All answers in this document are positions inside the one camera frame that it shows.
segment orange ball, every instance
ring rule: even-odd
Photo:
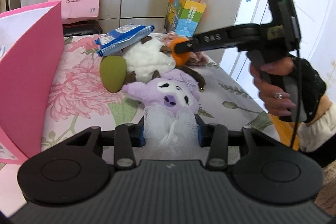
[[[169,47],[173,51],[171,53],[171,56],[174,58],[177,67],[184,66],[190,59],[191,52],[185,52],[185,53],[182,53],[182,54],[176,54],[174,52],[174,48],[175,48],[176,44],[181,43],[181,42],[186,42],[186,41],[188,41],[188,39],[183,38],[183,37],[178,37],[178,38],[175,38],[174,40],[172,40],[172,42],[169,45]]]

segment finger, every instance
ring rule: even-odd
[[[250,65],[250,73],[256,81],[261,82],[260,72],[252,64]]]
[[[275,95],[277,93],[281,94],[282,99],[287,99],[290,97],[290,94],[284,92],[280,87],[276,85],[271,85],[267,83],[265,80],[258,81],[257,79],[254,79],[253,83],[260,91],[260,94],[263,94],[266,97],[275,98]]]
[[[278,108],[273,108],[271,106],[268,106],[265,104],[265,108],[273,115],[278,116],[278,117],[283,117],[283,116],[290,116],[292,113],[288,111],[287,109],[278,109]]]
[[[260,67],[262,71],[265,71],[272,75],[288,75],[294,69],[293,60],[290,57],[284,57],[273,63],[268,63]]]
[[[277,99],[274,97],[267,97],[262,93],[259,93],[260,99],[272,108],[276,109],[287,109],[287,108],[296,108],[296,104],[292,103],[289,99]]]

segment purple nose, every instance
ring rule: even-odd
[[[173,107],[176,105],[176,99],[172,95],[165,96],[165,106],[167,107]]]

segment green makeup sponge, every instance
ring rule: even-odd
[[[112,93],[121,90],[126,77],[126,61],[121,56],[106,56],[100,63],[100,78]]]

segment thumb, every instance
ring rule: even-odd
[[[262,65],[260,70],[265,71],[271,75],[285,76],[290,74],[294,69],[293,60],[290,57],[284,57],[273,63]]]

